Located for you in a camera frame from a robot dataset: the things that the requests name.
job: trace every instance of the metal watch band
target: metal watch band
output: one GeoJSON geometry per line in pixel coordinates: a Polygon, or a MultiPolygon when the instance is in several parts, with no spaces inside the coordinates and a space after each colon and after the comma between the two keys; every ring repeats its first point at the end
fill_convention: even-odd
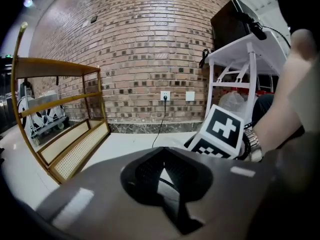
{"type": "Polygon", "coordinates": [[[247,136],[250,143],[250,160],[252,162],[259,162],[263,158],[260,143],[256,133],[252,129],[245,129],[244,134],[247,136]]]}

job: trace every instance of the wooden shelf board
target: wooden shelf board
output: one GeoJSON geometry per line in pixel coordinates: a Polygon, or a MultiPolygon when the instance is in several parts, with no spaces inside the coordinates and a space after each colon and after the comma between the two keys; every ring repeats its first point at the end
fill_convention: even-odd
{"type": "Polygon", "coordinates": [[[18,57],[16,61],[16,79],[38,77],[81,77],[100,69],[60,60],[46,58],[18,57]]]}
{"type": "Polygon", "coordinates": [[[21,113],[19,113],[19,117],[20,118],[25,118],[26,116],[32,115],[32,114],[34,114],[36,112],[39,112],[39,111],[42,111],[42,110],[47,110],[47,109],[50,109],[50,108],[54,108],[56,106],[60,106],[60,105],[65,104],[65,103],[69,103],[69,102],[76,101],[76,100],[83,99],[83,98],[99,96],[99,95],[101,95],[100,91],[93,92],[93,93],[88,93],[88,94],[80,94],[80,95],[75,95],[75,96],[71,96],[71,97],[67,97],[67,98],[58,99],[58,100],[51,101],[51,102],[48,102],[48,103],[45,103],[45,104],[41,104],[39,106],[32,107],[32,108],[30,108],[28,110],[25,110],[25,111],[22,111],[21,113]]]}

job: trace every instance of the ceiling light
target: ceiling light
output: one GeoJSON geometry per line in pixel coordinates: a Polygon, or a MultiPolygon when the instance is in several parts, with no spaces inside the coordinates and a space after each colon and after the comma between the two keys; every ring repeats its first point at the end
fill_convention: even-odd
{"type": "Polygon", "coordinates": [[[25,7],[30,7],[30,6],[32,6],[32,0],[24,0],[23,1],[23,5],[25,6],[25,7]]]}

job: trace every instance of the wall outlet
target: wall outlet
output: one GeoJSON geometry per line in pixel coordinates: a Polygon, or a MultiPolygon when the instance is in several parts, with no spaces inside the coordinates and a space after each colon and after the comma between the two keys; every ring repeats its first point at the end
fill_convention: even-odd
{"type": "Polygon", "coordinates": [[[162,90],[160,92],[160,101],[164,101],[164,96],[166,96],[166,100],[170,101],[170,91],[162,90]]]}
{"type": "Polygon", "coordinates": [[[193,102],[195,100],[195,92],[194,91],[186,91],[185,92],[185,100],[187,102],[193,102]]]}

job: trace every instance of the brick wall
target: brick wall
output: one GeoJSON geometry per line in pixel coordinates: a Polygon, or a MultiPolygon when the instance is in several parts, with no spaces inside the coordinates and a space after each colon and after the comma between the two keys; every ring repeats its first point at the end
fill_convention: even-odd
{"type": "MultiPolygon", "coordinates": [[[[110,123],[159,122],[160,91],[171,91],[167,122],[202,120],[207,70],[198,68],[213,48],[210,19],[229,0],[56,0],[33,35],[29,56],[100,66],[110,123]],[[97,15],[97,21],[86,24],[97,15]],[[186,91],[195,91],[187,102],[186,91]]],[[[86,78],[97,89],[96,75],[86,78]]],[[[81,79],[59,79],[62,98],[82,93],[81,79]]],[[[55,79],[33,79],[35,95],[54,89],[55,79]]],[[[101,116],[96,99],[93,116],[101,116]]],[[[83,101],[65,106],[71,120],[85,117],[83,101]]]]}

